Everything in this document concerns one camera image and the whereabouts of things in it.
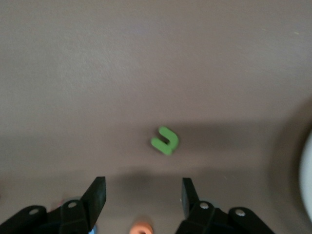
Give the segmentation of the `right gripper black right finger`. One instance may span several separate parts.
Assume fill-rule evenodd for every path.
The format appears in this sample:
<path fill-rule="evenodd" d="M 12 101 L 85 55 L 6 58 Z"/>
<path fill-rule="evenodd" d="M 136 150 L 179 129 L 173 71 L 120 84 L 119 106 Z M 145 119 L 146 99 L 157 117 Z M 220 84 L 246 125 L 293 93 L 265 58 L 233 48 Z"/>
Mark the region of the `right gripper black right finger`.
<path fill-rule="evenodd" d="M 200 200 L 190 178 L 182 179 L 181 201 L 185 219 L 177 234 L 274 234 L 250 209 L 233 207 L 226 213 Z"/>

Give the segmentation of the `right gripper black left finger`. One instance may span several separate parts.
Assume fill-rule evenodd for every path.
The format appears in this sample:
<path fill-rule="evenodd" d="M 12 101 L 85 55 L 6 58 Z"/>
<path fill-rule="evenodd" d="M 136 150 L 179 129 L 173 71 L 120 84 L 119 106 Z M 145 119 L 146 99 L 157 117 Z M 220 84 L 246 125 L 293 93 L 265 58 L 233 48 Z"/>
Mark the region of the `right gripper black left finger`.
<path fill-rule="evenodd" d="M 32 205 L 0 225 L 2 234 L 88 234 L 106 202 L 106 179 L 96 177 L 79 199 L 72 199 L 48 212 Z"/>

